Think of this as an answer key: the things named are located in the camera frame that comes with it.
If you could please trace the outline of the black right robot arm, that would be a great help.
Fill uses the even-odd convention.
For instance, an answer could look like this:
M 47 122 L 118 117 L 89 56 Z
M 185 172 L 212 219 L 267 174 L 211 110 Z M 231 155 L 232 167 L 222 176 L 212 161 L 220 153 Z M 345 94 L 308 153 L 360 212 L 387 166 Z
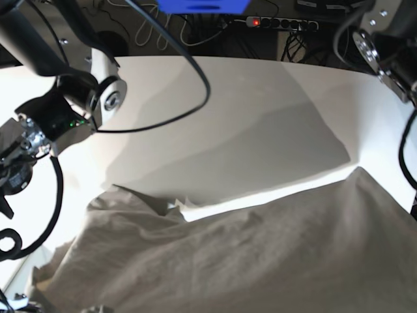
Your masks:
M 97 133 L 126 97 L 127 85 L 118 74 L 119 64 L 105 47 L 75 1 L 55 1 L 78 39 L 91 49 L 88 71 L 70 66 L 57 55 L 20 12 L 20 1 L 1 2 L 1 45 L 21 64 L 43 77 L 53 77 L 51 89 L 15 111 L 16 117 L 1 127 L 1 212 L 14 216 L 7 196 L 24 190 L 33 176 L 33 166 L 42 158 L 51 160 L 57 180 L 55 209 L 46 229 L 29 246 L 16 230 L 6 228 L 2 238 L 13 247 L 1 251 L 2 260 L 18 260 L 37 250 L 53 231 L 62 207 L 64 182 L 58 156 L 71 145 Z

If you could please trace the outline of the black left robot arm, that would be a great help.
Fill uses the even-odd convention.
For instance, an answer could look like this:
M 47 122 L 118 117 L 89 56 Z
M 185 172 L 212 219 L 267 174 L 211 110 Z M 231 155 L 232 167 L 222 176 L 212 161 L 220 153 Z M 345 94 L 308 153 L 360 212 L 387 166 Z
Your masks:
M 332 49 L 349 67 L 356 67 L 341 56 L 339 40 L 351 26 L 356 49 L 366 63 L 366 74 L 377 77 L 403 102 L 412 104 L 412 113 L 401 135 L 399 167 L 412 188 L 416 179 L 405 161 L 405 146 L 416 121 L 416 1 L 362 1 L 334 33 Z

